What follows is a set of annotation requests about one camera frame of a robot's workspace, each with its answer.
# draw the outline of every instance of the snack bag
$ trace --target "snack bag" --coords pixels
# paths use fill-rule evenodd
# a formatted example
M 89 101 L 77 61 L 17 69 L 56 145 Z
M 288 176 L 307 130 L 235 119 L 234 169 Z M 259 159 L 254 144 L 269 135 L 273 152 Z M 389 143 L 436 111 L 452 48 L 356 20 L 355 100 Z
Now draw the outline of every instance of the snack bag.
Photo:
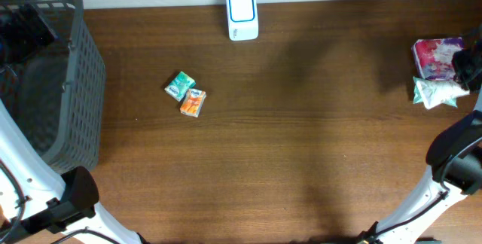
M 429 81 L 413 78 L 415 81 L 415 98 L 413 103 L 423 102 L 427 109 L 441 103 L 457 107 L 456 98 L 466 96 L 470 92 L 463 90 L 455 81 Z
M 190 78 L 189 75 L 186 75 L 184 72 L 180 72 L 164 90 L 167 94 L 174 97 L 174 99 L 181 101 L 189 88 L 194 87 L 194 85 L 196 85 L 194 79 Z
M 433 81 L 453 80 L 452 58 L 463 49 L 462 38 L 418 40 L 412 47 L 420 77 Z
M 186 94 L 186 99 L 181 106 L 181 113 L 187 116 L 197 117 L 203 106 L 204 99 L 206 98 L 206 92 L 202 90 L 189 89 Z

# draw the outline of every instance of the small white box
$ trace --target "small white box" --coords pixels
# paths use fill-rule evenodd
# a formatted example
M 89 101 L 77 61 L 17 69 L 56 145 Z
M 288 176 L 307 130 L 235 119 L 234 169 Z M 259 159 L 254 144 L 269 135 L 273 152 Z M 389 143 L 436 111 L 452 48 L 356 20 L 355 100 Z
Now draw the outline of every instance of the small white box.
M 229 38 L 233 41 L 258 37 L 258 9 L 256 0 L 226 0 Z

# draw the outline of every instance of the gray plastic basket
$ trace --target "gray plastic basket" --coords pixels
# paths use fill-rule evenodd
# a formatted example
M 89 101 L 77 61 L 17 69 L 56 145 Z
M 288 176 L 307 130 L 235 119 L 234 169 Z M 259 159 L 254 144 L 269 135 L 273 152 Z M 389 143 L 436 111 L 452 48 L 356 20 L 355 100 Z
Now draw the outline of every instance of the gray plastic basket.
M 99 160 L 105 66 L 84 22 L 82 0 L 0 0 L 0 14 L 29 3 L 59 39 L 23 65 L 19 86 L 0 75 L 2 99 L 40 157 L 56 172 Z

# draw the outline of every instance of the wooden table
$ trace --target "wooden table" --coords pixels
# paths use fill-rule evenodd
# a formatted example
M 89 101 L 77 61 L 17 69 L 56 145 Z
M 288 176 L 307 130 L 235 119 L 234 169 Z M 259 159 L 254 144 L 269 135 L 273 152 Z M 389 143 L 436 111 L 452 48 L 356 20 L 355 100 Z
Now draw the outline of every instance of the wooden table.
M 410 193 L 433 138 L 474 106 L 413 105 L 411 45 L 477 26 L 481 5 L 259 5 L 259 37 L 244 42 L 228 39 L 224 6 L 86 11 L 108 75 L 93 172 L 103 204 L 153 243 L 358 235 Z M 163 91 L 178 70 L 207 92 L 199 118 Z M 482 196 L 424 235 L 480 242 Z

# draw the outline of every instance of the pink package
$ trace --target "pink package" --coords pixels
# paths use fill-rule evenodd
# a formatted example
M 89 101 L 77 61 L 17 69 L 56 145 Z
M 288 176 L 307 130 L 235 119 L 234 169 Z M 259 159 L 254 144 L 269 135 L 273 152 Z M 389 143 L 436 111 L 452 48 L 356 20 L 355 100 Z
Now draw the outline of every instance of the pink package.
M 462 49 L 462 38 L 416 41 L 412 51 L 420 77 L 434 81 L 452 80 L 455 76 L 452 57 Z

